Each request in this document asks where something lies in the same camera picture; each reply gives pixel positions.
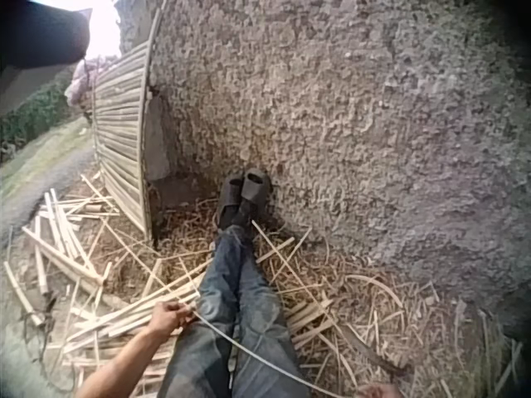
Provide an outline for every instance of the hand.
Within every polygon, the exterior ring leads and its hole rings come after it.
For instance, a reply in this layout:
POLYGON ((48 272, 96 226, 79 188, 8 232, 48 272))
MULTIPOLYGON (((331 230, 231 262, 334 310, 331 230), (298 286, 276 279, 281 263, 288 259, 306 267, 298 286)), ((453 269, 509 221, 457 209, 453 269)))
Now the hand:
POLYGON ((358 389, 360 398, 402 398, 402 393, 393 384, 373 383, 358 389))
POLYGON ((176 301, 156 303, 148 330, 158 337, 168 339, 176 328, 188 322, 191 315, 192 310, 188 306, 176 301))

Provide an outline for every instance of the black sandal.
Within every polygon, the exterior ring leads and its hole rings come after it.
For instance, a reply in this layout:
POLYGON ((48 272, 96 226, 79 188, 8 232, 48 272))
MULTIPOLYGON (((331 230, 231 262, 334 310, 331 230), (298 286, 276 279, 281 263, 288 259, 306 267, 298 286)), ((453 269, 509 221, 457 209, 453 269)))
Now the black sandal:
POLYGON ((241 172, 235 172, 223 182, 222 191, 217 203, 217 227, 225 230, 232 224, 232 219, 238 212, 241 204, 241 189, 243 176, 241 172))
POLYGON ((246 171, 241 197, 243 203, 251 204, 251 214, 248 216, 252 219, 259 216, 266 208, 267 196, 271 190, 271 180, 258 168, 251 168, 246 171))

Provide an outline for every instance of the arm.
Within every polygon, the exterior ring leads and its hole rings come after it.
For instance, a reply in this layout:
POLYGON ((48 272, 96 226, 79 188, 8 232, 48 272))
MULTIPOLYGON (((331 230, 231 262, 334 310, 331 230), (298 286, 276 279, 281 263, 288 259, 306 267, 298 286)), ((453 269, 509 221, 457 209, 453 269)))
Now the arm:
POLYGON ((160 345, 186 322, 190 310, 178 303, 158 303, 149 325, 109 363, 90 375, 76 398, 128 397, 160 345))

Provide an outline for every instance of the person in background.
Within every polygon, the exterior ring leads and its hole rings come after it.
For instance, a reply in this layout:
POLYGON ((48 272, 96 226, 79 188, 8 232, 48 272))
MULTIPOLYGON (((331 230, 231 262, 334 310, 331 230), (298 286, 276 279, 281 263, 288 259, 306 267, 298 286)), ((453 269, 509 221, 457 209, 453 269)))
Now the person in background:
MULTIPOLYGON (((222 187, 217 224, 220 230, 214 260, 198 290, 197 312, 232 336, 239 314, 239 341, 260 357, 302 378, 280 300, 256 266, 251 220, 265 208, 269 178, 251 169, 229 176, 222 187)), ((230 387, 228 360, 232 345, 205 323, 192 320, 180 303, 158 303, 149 325, 112 361, 93 373, 77 398, 129 396, 161 344, 183 328, 168 364, 161 398, 305 398, 309 388, 270 368, 242 350, 230 387)), ((360 388, 366 398, 402 398, 392 385, 360 388)))

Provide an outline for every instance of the mud wall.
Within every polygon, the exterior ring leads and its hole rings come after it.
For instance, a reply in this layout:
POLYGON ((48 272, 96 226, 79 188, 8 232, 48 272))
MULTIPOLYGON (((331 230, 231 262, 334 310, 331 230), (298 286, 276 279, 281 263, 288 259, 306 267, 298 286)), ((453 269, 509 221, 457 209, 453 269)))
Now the mud wall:
POLYGON ((464 3, 168 0, 151 84, 183 171, 220 182, 263 167, 293 231, 313 226, 521 332, 529 86, 501 16, 464 3))

